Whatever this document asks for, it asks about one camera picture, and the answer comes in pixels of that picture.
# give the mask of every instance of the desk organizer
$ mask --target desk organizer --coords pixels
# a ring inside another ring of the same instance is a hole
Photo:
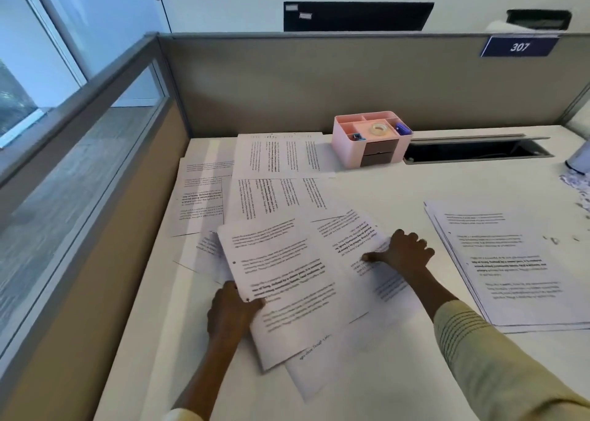
[[[391,111],[337,115],[332,147],[346,168],[396,163],[413,134]]]

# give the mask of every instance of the blue sign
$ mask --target blue sign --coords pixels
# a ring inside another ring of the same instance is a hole
[[[551,53],[559,36],[521,37],[490,36],[483,47],[483,57],[544,57]]]

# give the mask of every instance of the computer monitor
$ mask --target computer monitor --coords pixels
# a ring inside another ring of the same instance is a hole
[[[434,2],[284,2],[284,31],[420,31]]]

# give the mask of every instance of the sleeve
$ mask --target sleeve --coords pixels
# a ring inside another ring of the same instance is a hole
[[[203,418],[190,410],[173,409],[166,414],[162,421],[203,421]]]
[[[434,333],[480,420],[590,420],[590,402],[465,303],[453,300],[442,305],[434,316]]]

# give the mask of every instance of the desk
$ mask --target desk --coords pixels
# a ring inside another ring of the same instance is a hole
[[[590,288],[590,219],[576,190],[561,183],[567,159],[583,140],[561,126],[422,131],[416,137],[525,133],[550,158],[443,164],[404,163],[338,172],[333,186],[355,207],[393,232],[415,231],[436,255],[429,267],[458,298],[475,308],[453,261],[423,209],[427,199],[473,196],[530,215],[546,248]],[[194,139],[190,152],[211,139]],[[183,243],[166,224],[151,252],[95,421],[159,421],[196,370],[207,346],[206,313],[218,285],[172,262]],[[590,331],[510,336],[532,357],[590,397]],[[423,310],[387,329],[379,343],[348,361],[338,377],[305,404],[283,366],[262,374],[250,340],[240,343],[223,382],[214,420],[474,420],[448,371]]]

